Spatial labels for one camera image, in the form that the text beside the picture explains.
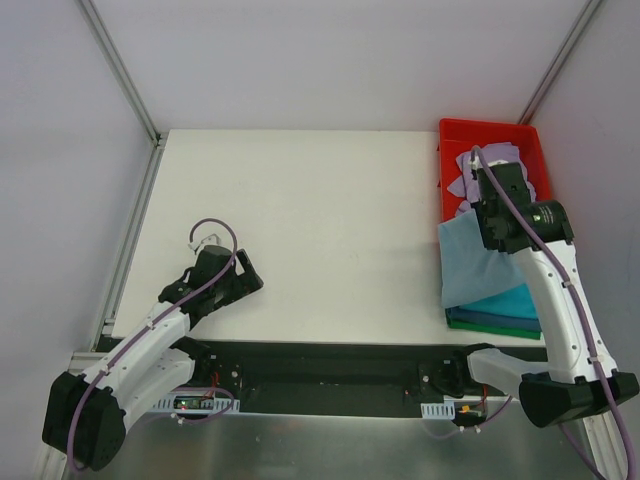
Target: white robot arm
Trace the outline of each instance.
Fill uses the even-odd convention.
[[[211,352],[186,335],[211,312],[263,286],[233,237],[233,252],[202,248],[195,266],[163,289],[146,318],[104,358],[53,382],[42,439],[67,453],[72,469],[76,460],[92,470],[105,467],[129,429],[171,390],[190,381],[210,385]]]
[[[476,169],[481,200],[473,205],[485,248],[510,254],[525,276],[546,342],[547,362],[525,362],[490,345],[467,350],[472,381],[518,398],[538,427],[603,413],[638,394],[633,373],[619,372],[582,289],[573,231],[556,201],[531,202],[518,164]]]

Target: red plastic bin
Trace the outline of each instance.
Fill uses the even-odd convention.
[[[440,195],[443,222],[455,216],[463,200],[447,190],[461,174],[456,157],[468,152],[474,145],[484,147],[489,143],[500,142],[511,142],[520,149],[520,159],[528,171],[527,179],[536,189],[536,200],[551,200],[551,186],[535,128],[528,125],[443,118],[440,120]]]

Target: light blue cloth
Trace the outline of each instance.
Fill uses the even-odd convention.
[[[525,283],[509,255],[484,248],[474,210],[438,225],[438,237],[444,308],[468,305]]]

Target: white tabletop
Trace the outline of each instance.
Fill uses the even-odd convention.
[[[171,131],[113,335],[193,265],[191,226],[229,223],[262,290],[203,319],[207,340],[542,346],[447,328],[440,307],[438,135]],[[197,238],[221,227],[201,227]]]

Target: white wall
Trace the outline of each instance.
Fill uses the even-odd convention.
[[[74,2],[0,4],[0,478],[33,478],[150,144]]]
[[[435,131],[517,121],[584,0],[96,4],[161,130]]]
[[[640,374],[640,2],[607,2],[534,124],[620,369]],[[640,448],[640,399],[624,411]]]

